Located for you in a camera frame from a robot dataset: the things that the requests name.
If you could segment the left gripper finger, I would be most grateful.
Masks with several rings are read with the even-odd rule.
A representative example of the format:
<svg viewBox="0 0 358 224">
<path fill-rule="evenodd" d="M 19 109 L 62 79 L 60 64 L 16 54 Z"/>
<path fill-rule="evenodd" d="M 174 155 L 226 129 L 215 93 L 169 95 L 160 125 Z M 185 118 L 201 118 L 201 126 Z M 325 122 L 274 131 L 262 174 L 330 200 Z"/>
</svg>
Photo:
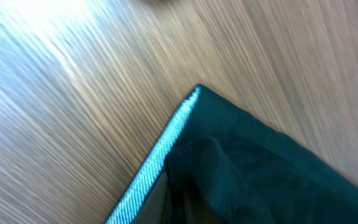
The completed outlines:
<svg viewBox="0 0 358 224">
<path fill-rule="evenodd" d="M 163 173 L 151 190 L 132 224 L 169 224 L 171 193 L 166 173 Z"/>
</svg>

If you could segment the black shorts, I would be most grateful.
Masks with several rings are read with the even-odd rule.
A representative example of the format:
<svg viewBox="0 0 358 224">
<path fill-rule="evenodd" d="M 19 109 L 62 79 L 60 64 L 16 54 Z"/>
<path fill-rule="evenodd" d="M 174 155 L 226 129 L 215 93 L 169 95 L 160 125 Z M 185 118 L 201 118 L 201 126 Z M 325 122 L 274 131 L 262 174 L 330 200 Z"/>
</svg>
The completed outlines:
<svg viewBox="0 0 358 224">
<path fill-rule="evenodd" d="M 169 223 L 358 223 L 358 186 L 204 85 L 181 102 L 108 223 L 131 223 L 159 177 Z"/>
</svg>

